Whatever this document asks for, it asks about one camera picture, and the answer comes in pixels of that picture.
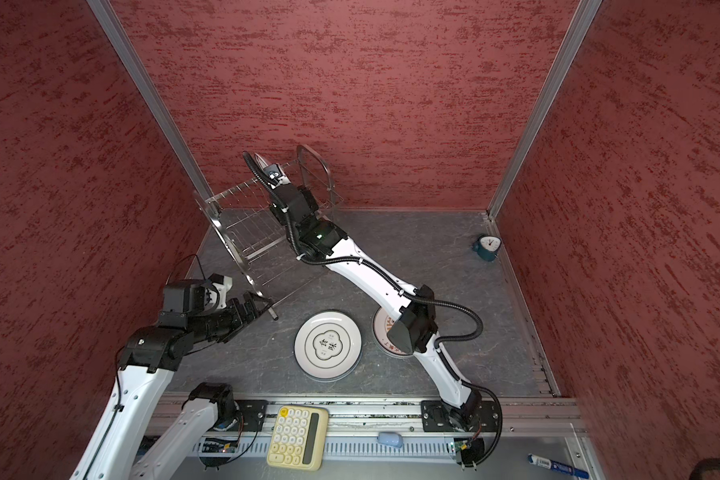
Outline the orange patterned plate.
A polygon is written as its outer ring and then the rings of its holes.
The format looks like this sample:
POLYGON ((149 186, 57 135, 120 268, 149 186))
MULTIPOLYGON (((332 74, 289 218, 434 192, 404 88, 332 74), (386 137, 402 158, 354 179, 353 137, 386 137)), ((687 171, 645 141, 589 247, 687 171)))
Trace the orange patterned plate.
POLYGON ((410 358, 411 354, 400 350, 389 339, 388 334, 394 323, 395 321, 388 313, 383 308, 379 308, 372 322, 374 338, 381 350, 388 356, 397 359, 410 358))

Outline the red character text plate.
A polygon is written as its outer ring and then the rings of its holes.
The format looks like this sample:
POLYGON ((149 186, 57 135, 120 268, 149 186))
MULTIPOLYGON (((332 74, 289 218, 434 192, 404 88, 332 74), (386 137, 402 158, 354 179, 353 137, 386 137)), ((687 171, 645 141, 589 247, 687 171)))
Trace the red character text plate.
POLYGON ((277 163, 271 163, 267 158, 255 153, 253 156, 255 162, 259 166, 259 170, 262 175, 267 179, 267 183, 272 188, 277 188, 283 184, 289 184, 290 179, 285 172, 285 169, 277 163))

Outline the white plate flower emblem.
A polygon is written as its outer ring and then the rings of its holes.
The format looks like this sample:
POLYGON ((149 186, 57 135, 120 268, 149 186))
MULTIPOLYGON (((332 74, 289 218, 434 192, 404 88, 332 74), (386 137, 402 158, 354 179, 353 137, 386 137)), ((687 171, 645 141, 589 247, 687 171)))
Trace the white plate flower emblem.
POLYGON ((362 336, 347 314, 328 310, 304 322, 294 341, 299 368, 318 382, 336 382, 347 377, 359 364, 362 336))

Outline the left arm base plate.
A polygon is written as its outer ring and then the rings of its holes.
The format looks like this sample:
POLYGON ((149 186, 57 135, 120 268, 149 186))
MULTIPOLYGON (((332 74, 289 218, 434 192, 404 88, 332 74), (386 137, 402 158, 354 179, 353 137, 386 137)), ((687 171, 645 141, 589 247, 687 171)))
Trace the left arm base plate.
POLYGON ((243 417, 243 431, 261 432, 266 421, 269 402, 264 399, 237 399, 236 405, 243 417))

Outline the stainless steel dish rack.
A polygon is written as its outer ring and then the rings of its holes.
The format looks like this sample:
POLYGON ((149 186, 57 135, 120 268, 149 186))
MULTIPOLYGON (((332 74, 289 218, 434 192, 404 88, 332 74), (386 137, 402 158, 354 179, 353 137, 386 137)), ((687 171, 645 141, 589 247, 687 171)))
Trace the stainless steel dish rack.
MULTIPOLYGON (((314 148, 299 145, 296 158, 281 169, 294 184, 314 194, 319 214, 335 216, 343 197, 329 163, 314 148)), ((196 192, 194 198, 237 266, 233 275, 237 290, 252 290, 278 305, 323 275, 322 270, 295 259, 285 229, 270 212, 268 193, 258 180, 251 178, 209 197, 196 192)))

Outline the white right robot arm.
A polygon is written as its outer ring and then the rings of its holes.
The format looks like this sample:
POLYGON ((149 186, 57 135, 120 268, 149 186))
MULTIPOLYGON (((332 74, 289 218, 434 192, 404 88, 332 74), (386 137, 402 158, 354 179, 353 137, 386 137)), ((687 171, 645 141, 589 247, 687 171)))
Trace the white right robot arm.
POLYGON ((264 188, 271 199, 271 211, 284 226, 297 259, 343 276, 373 299, 393 320, 390 341, 417 358, 435 383, 451 426, 471 430, 482 395, 451 362, 445 345, 478 338, 484 329, 480 316, 465 306, 439 300, 428 286, 404 282, 378 265, 343 229, 318 214, 319 207, 307 188, 291 183, 273 185, 269 181, 264 188), (475 324, 474 330, 440 335, 438 307, 468 316, 475 324))

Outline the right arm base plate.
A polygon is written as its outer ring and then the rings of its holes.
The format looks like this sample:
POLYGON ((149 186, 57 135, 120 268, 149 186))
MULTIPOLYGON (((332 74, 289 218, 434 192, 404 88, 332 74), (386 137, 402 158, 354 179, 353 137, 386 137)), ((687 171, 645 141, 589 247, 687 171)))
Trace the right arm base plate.
POLYGON ((441 400, 423 400, 420 403, 425 432, 481 432, 495 433, 501 413, 496 402, 481 401, 466 412, 448 407, 441 400))

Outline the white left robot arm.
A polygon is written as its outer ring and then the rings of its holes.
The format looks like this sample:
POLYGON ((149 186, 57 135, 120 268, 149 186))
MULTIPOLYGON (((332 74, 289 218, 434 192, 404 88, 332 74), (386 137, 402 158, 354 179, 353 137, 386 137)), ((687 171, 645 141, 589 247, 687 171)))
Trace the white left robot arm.
POLYGON ((138 329, 115 361, 115 382, 75 479, 169 479, 209 432, 259 433, 266 402, 242 407, 225 383, 203 382, 168 430, 140 455, 149 423, 182 361, 201 345, 227 343, 273 306, 254 292, 234 298, 233 280, 214 274, 163 288, 155 324, 138 329))

